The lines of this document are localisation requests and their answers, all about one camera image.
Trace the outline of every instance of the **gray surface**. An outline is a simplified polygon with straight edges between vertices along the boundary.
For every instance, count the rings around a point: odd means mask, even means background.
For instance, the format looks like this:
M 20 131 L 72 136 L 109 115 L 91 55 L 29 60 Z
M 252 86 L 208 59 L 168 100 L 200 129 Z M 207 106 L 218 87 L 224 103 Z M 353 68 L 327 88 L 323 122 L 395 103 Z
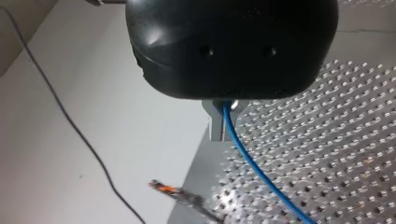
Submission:
M 46 18 L 58 0 L 0 0 L 15 17 L 26 41 Z M 0 77 L 21 52 L 21 46 L 6 14 L 0 11 Z
M 292 98 L 252 102 L 237 131 L 265 173 L 318 223 L 394 223 L 395 4 L 350 2 L 340 7 L 317 82 Z M 236 150 L 205 141 L 185 182 L 190 191 L 207 197 L 226 223 L 296 222 Z M 177 206 L 169 223 L 204 221 Z
M 225 152 L 231 148 L 232 144 L 231 142 L 211 142 L 209 131 L 206 130 L 183 189 L 190 190 L 205 199 L 211 198 L 213 194 L 211 189 L 219 184 L 219 178 L 223 175 L 221 166 L 226 162 Z M 180 204 L 176 204 L 168 220 L 168 223 L 172 224 L 203 224 L 205 222 L 205 218 Z

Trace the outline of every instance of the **black plastic housing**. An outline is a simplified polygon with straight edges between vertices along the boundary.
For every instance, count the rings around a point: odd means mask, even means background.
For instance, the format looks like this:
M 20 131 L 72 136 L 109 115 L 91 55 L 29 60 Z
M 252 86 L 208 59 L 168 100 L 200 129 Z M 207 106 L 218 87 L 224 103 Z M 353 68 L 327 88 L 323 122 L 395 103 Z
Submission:
M 337 0 L 128 0 L 134 55 L 156 90 L 186 99 L 275 99 L 318 75 Z

